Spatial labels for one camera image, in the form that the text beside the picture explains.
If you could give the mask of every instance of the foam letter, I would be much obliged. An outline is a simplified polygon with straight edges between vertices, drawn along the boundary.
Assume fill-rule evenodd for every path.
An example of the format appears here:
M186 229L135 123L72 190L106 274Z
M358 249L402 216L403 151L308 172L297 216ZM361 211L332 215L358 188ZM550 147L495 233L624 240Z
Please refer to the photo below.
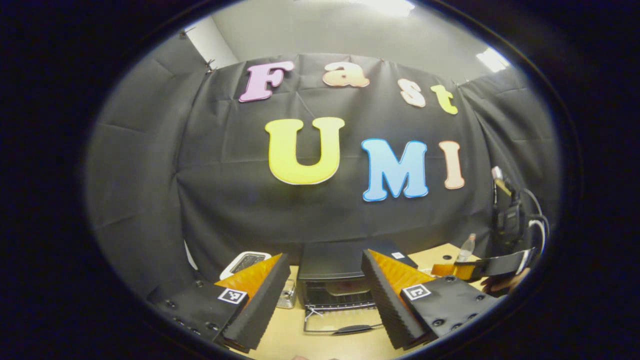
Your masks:
M426 105L426 101L424 100L424 96L420 94L420 87L418 84L413 81L409 81L407 79L398 80L398 85L402 91L400 95L407 104L417 106L419 108L423 108Z
M369 79L364 77L364 71L362 70L362 68L354 63L331 63L325 66L324 69L328 72L322 76L322 80L327 85L351 85L362 88L369 84Z
M429 189L424 179L424 153L427 145L411 141L406 144L400 162L391 150L388 142L382 139L367 139L362 148L369 153L369 189L362 194L365 201L380 201L387 198L387 191L382 188L382 180L394 197L400 196L402 187L404 196L421 197L427 195Z
M322 183L338 171L340 139L338 131L344 121L337 117L320 117L313 126L320 129L320 160L315 165L300 165L296 158L296 137L304 124L298 119L269 122L264 129L270 134L269 168L271 173L287 184L311 185Z
M270 63L263 65L254 65L250 67L249 82L246 84L246 90L244 94L240 95L240 102L248 102L254 100L269 99L273 92L267 90L267 83L271 83L271 86L276 87L282 83L284 78L284 72L293 70L293 61L283 61L280 63Z
M460 159L458 157L460 145L452 141L441 142L439 145L444 151L444 160L447 162L447 179L444 181L444 187L459 189L465 185L465 180L460 173Z
M451 104L450 99L453 99L453 94L448 92L447 89L444 88L444 86L434 85L431 87L431 91L436 93L436 96L438 97L438 103L444 111L452 115L458 113L458 108Z

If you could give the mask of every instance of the wooden table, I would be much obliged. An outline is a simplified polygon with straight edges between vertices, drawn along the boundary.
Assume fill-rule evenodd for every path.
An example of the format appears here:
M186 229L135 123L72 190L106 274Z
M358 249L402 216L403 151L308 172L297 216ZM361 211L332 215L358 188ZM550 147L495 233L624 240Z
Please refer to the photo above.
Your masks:
M453 263L459 251L460 249L454 245L445 244L409 254L409 258L418 264L419 270L423 270L431 268L433 264ZM445 260L443 257L446 255L451 259ZM478 258L472 256L470 260L478 260ZM295 279L297 275L298 267L291 266L289 278ZM482 280L473 282L471 285L481 289ZM296 304L292 309L279 307L275 309L258 349L251 350L249 354L240 352L239 354L258 360L291 360L295 356L303 356L309 360L389 360L419 348L394 349L383 327L342 336L305 333L303 331L305 310L297 297L296 294Z

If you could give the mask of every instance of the orange gripper pad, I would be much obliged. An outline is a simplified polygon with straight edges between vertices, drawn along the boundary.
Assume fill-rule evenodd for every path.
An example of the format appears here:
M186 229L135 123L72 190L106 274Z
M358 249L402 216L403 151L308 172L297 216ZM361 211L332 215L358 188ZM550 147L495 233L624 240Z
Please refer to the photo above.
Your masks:
M396 293L403 304L404 301L400 297L400 291L402 291L402 289L435 280L434 277L418 271L407 264L403 264L396 259L392 259L371 249L369 249L369 252L378 263L378 266L380 266L380 269L382 269L382 273L385 274L389 285L391 285L394 293Z
M275 265L278 259L280 259L281 255L282 254L278 254L267 260L262 260L257 264L253 264L252 266L240 270L226 279L216 282L215 285L230 288L232 290L245 291L247 295L249 295L249 301L247 302L247 304L249 304L255 293L258 292L260 286L262 286L267 275L269 275L273 265Z

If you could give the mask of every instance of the black fabric curtain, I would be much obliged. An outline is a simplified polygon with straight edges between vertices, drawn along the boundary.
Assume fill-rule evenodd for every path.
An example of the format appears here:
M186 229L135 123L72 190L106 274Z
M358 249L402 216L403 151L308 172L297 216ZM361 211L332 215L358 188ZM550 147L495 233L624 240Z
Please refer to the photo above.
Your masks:
M248 67L289 60L295 69L269 99L238 101ZM336 61L361 66L371 83L329 87L324 66ZM421 87L424 108L403 100L401 78ZM434 85L453 94L456 115L441 109ZM338 171L320 184L283 183L269 169L264 126L302 120L297 157L311 165L320 159L319 131L311 124L318 117L345 121ZM533 191L555 221L561 159L553 121L512 69L457 85L378 58L300 54L205 74L191 43L175 37L132 69L98 119L87 166L89 210L105 255L144 297L160 284L193 277L183 239L211 281L242 251L287 252L296 264L302 246L319 241L385 239L411 253L460 246L476 233L476 254L491 256L493 166ZM361 143L370 138L385 139L398 158L407 142L425 143L429 193L364 201L369 159ZM463 188L444 187L438 144L445 140L460 144Z

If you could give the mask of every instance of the white cable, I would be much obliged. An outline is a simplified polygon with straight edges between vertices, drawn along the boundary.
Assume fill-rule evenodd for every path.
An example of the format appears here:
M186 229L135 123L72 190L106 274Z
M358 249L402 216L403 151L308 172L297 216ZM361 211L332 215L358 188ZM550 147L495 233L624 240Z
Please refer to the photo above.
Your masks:
M540 232L542 233L542 249L540 249L540 254L545 250L545 241L547 240L547 233L545 232L545 225L542 224L540 220L530 220L529 227L532 225L538 225L540 227Z
M516 275L518 275L522 270L524 270L524 265L527 262L527 258L529 257L530 250L525 250L524 254L522 254L522 261L520 262L520 266L518 266L518 270L516 271Z
M538 208L538 214L542 215L542 208L540 207L540 203L538 202L538 200L536 199L536 196L533 195L532 192L529 191L529 189L525 189L523 188L522 191L524 191L525 193L527 193L528 196L530 196L533 199L533 202L536 203L536 207Z
M316 314L318 314L318 315L320 315L320 316L324 316L324 315L322 315L321 313L318 313L318 312L316 311L316 309L315 309L315 308L313 308L312 306L307 306L307 309L308 309L308 310L311 310L311 312L309 313L309 315L307 315L307 317L305 317L305 322L307 322L307 319L308 319L311 315L313 315L314 313L316 313Z
M549 225L549 220L545 215L540 215L540 218L545 222L545 226L547 228L547 236L551 235L551 225Z

